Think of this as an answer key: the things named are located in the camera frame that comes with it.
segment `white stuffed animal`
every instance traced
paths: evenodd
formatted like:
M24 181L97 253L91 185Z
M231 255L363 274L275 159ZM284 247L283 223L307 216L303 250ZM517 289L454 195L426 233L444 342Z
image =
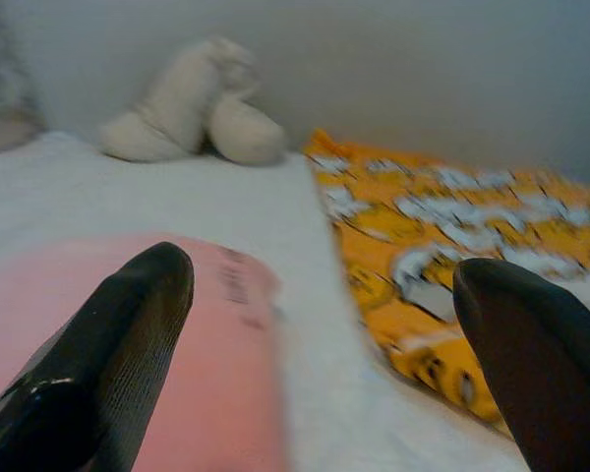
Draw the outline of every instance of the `white stuffed animal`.
M181 52L132 111L100 130L103 151L124 160L189 157L207 135L223 156L267 164L286 152L284 130L245 100L258 88L252 54L217 38Z

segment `bed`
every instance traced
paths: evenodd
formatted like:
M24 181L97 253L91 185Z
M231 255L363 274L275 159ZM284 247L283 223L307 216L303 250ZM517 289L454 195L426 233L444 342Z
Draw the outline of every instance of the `bed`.
M0 261L88 236L167 231L250 253L282 281L276 316L293 470L525 470L515 444L378 367L305 158L135 165L52 132L0 153Z

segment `pink pillow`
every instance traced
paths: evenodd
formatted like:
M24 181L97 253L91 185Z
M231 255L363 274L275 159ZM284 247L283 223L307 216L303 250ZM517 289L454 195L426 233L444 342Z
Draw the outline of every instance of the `pink pillow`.
M271 296L261 263L168 234L72 241L0 267L0 392L102 279L160 241L186 251L195 300L133 470L287 470Z

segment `gray pillow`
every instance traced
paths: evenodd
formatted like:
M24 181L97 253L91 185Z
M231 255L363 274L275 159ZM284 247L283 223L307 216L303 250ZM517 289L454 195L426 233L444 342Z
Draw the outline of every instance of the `gray pillow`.
M40 129L30 80L16 57L0 0L0 150L24 143Z

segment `yellow patterned fabric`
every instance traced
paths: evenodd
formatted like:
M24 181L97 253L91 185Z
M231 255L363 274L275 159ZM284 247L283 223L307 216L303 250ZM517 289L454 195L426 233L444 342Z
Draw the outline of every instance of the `yellow patterned fabric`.
M361 320L390 367L506 432L456 319L454 267L505 259L590 308L590 189L337 144L322 131L306 155Z

